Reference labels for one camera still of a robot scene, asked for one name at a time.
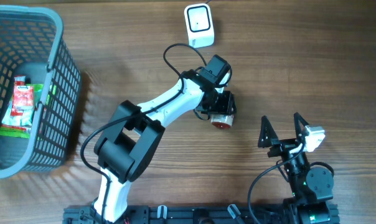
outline basket bottom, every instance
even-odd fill
[[[40,62],[23,63],[15,69],[14,74],[25,75],[27,83],[44,84],[46,65]],[[28,143],[29,139],[0,136],[0,169],[11,167],[18,162],[26,152]]]

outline table top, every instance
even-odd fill
[[[0,180],[0,223],[60,223],[64,208],[98,196],[101,177],[80,160],[81,143],[122,101],[145,102],[175,84],[162,54],[187,43],[188,4],[40,5],[61,15],[83,89],[68,161],[49,174]],[[268,115],[281,139],[293,138],[298,111],[326,130],[308,159],[335,169],[332,202],[342,223],[376,223],[376,2],[212,1],[210,7],[215,43],[199,50],[206,60],[218,54],[233,67],[227,88],[238,109],[233,127],[219,130],[191,112],[182,115],[133,183],[129,204],[244,205],[253,179],[276,161],[257,148],[261,117]],[[201,65],[183,47],[168,59],[179,71]],[[86,152],[92,164],[96,139]],[[273,171],[259,181],[252,201],[280,203],[290,196]]]

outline gray plastic basket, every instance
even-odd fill
[[[82,79],[62,33],[53,10],[0,6],[0,125],[15,75],[44,84],[30,138],[0,136],[0,178],[50,171],[65,161]]]

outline white plastic part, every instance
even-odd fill
[[[130,191],[131,182],[126,181],[121,184],[114,174],[108,169],[101,171],[108,175],[111,179],[109,186],[108,199],[106,200],[105,216],[104,219],[114,222],[125,212],[127,209],[127,196]],[[94,208],[98,214],[102,214],[103,199],[105,196],[106,178],[102,176],[100,194],[98,200],[94,203]]]
[[[226,74],[221,84],[228,80],[229,73]],[[184,90],[176,99],[168,103],[167,105],[159,108],[157,111],[147,114],[153,121],[158,120],[165,128],[171,124],[175,119],[184,114],[187,111],[195,109],[202,101],[204,92],[190,79],[183,79]],[[146,103],[140,103],[141,111],[150,110],[157,105],[165,102],[173,97],[181,89],[181,80],[178,80],[170,90],[158,96],[157,98],[148,101]],[[219,93],[223,92],[224,88],[216,88]],[[118,178],[113,175],[109,170],[102,169],[111,178],[110,189],[108,193],[108,199],[106,201],[105,216],[104,219],[110,222],[115,222],[127,209],[127,196],[131,187],[131,182],[127,181],[121,184]],[[102,177],[100,194],[98,200],[94,203],[94,208],[97,213],[102,214],[103,198],[106,190],[106,178]]]
[[[206,47],[214,43],[212,13],[208,4],[200,3],[187,6],[184,10],[191,47]]]
[[[314,152],[324,140],[325,130],[320,126],[312,127],[307,125],[304,127],[303,132],[306,133],[304,137],[306,139],[306,145],[304,146],[303,152]],[[302,145],[303,144],[300,144],[296,149],[290,150],[289,153],[293,154],[299,152]]]

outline blue basket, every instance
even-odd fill
[[[0,136],[0,178],[50,171],[65,161],[82,79],[62,33],[51,9],[0,6],[0,125],[15,75],[44,84],[30,138]]]

